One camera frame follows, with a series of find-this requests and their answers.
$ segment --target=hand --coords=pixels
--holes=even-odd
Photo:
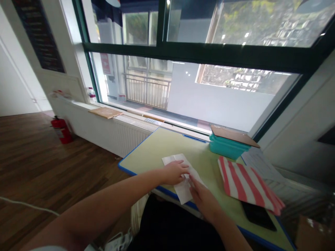
[[[188,174],[188,165],[183,160],[175,160],[162,169],[163,184],[177,185],[183,181],[182,174]]]
[[[214,195],[203,184],[197,181],[193,176],[189,176],[194,184],[190,187],[193,200],[199,211],[203,214],[206,220],[214,225],[222,214],[224,214],[219,202],[217,202]]]

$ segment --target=blue desk edge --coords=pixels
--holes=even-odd
[[[163,128],[163,127],[159,127],[159,128],[162,128],[162,129],[165,129],[165,130],[172,131],[172,130],[170,130],[170,129]],[[133,151],[135,151],[136,148],[138,148],[138,147],[139,147],[145,140],[143,140],[137,147],[135,147],[134,150],[132,150],[130,153],[128,153],[127,156],[125,156],[125,157],[123,158],[123,160],[121,160],[121,161],[119,162],[118,167],[119,167],[120,170],[124,171],[125,173],[127,173],[127,174],[129,174],[129,175],[131,175],[131,176],[135,176],[135,175],[137,175],[136,173],[134,173],[134,172],[132,172],[132,171],[130,171],[130,170],[124,168],[124,167],[121,165],[121,163],[128,157],[128,155],[130,155]],[[165,194],[171,196],[172,198],[179,200],[179,199],[178,199],[178,196],[177,196],[175,193],[171,192],[170,190],[167,190],[166,188],[161,187],[161,186],[157,187],[157,189],[160,190],[161,192],[163,192],[163,193],[165,193]],[[193,202],[191,202],[191,201],[189,201],[189,202],[187,202],[187,203],[185,203],[185,204],[188,205],[188,206],[190,206],[191,208],[194,208],[194,209],[198,210],[198,208],[196,207],[196,205],[195,205]],[[294,250],[294,251],[297,251],[295,245],[292,243],[292,240],[291,240],[290,236],[288,235],[288,233],[286,232],[286,230],[285,230],[283,224],[281,223],[280,218],[279,218],[278,216],[276,216],[276,219],[277,219],[277,221],[278,221],[280,227],[283,229],[283,231],[284,231],[284,233],[285,233],[287,239],[289,240],[289,242],[290,242],[290,244],[291,244],[293,250]],[[261,243],[263,246],[265,246],[265,247],[267,247],[267,248],[269,248],[269,249],[271,249],[271,250],[276,250],[276,251],[277,251],[277,250],[278,250],[278,251],[282,251],[282,250],[284,250],[284,249],[282,249],[282,248],[276,246],[275,244],[273,244],[273,243],[271,243],[271,242],[269,242],[269,241],[267,241],[267,240],[265,240],[265,239],[263,239],[263,238],[257,236],[256,234],[254,234],[254,233],[252,233],[252,232],[250,232],[250,231],[248,231],[248,230],[245,230],[244,228],[242,228],[242,227],[240,227],[240,226],[237,226],[237,227],[240,229],[241,233],[242,233],[244,236],[249,237],[249,238],[251,238],[251,239],[254,239],[255,241]]]

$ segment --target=notice board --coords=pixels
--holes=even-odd
[[[40,0],[12,0],[43,69],[65,73]]]

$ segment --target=red and white striped bag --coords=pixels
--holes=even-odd
[[[227,195],[269,209],[274,215],[280,215],[284,203],[265,184],[251,167],[231,162],[221,156],[218,159]]]

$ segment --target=radiator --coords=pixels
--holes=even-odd
[[[64,118],[75,134],[122,158],[158,128],[125,115],[107,120],[63,100],[50,101],[55,114]],[[281,216],[284,221],[292,221],[299,214],[321,220],[329,195],[291,180],[285,185],[269,180],[266,183],[286,205]]]
[[[287,184],[266,180],[266,184],[284,202],[281,219],[292,222],[302,214],[318,222],[322,221],[329,204],[330,194],[287,180]]]
[[[55,114],[66,120],[72,132],[122,158],[158,128],[125,115],[107,120],[65,100],[50,101]]]
[[[125,157],[143,142],[157,126],[149,125],[126,116],[117,116],[115,120],[116,142],[119,144],[120,157]]]

